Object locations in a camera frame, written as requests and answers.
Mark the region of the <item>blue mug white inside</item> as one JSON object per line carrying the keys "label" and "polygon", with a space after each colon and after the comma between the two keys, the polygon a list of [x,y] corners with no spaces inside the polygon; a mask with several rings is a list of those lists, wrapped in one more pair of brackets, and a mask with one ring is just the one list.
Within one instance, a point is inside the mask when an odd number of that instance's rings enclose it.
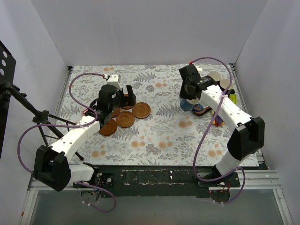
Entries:
{"label": "blue mug white inside", "polygon": [[199,106],[200,100],[199,99],[184,99],[182,98],[180,101],[180,107],[183,111],[194,111],[194,112],[199,112],[203,108]]}

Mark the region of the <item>dark wooden coaster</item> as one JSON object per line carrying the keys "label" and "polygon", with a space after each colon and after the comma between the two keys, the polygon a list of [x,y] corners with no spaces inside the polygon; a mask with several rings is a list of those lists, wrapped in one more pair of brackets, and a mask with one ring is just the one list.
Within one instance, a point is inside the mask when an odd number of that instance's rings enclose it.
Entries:
{"label": "dark wooden coaster", "polygon": [[115,120],[110,119],[107,124],[105,124],[100,130],[99,133],[103,136],[110,136],[117,131],[118,124]]}

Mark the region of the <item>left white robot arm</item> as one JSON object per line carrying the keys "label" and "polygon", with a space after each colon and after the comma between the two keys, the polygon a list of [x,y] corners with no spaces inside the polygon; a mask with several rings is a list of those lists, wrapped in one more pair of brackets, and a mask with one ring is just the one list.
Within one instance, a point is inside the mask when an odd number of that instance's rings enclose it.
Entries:
{"label": "left white robot arm", "polygon": [[135,105],[136,96],[131,85],[126,88],[127,96],[113,85],[102,86],[95,105],[87,108],[78,124],[50,146],[38,148],[33,177],[56,191],[62,191],[70,182],[79,181],[84,181],[88,187],[96,187],[100,181],[96,166],[89,163],[70,165],[69,161],[93,134],[108,123],[116,108]]}

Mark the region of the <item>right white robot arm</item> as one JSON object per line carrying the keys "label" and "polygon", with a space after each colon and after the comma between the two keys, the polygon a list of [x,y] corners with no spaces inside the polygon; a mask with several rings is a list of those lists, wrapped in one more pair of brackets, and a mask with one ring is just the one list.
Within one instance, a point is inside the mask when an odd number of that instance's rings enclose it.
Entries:
{"label": "right white robot arm", "polygon": [[229,174],[251,154],[264,146],[265,122],[261,117],[253,118],[242,111],[210,76],[201,77],[194,64],[179,69],[182,78],[180,98],[199,99],[202,105],[208,105],[229,127],[232,133],[228,151],[213,166],[212,172],[203,178],[204,182],[213,182],[223,186],[229,181]]}

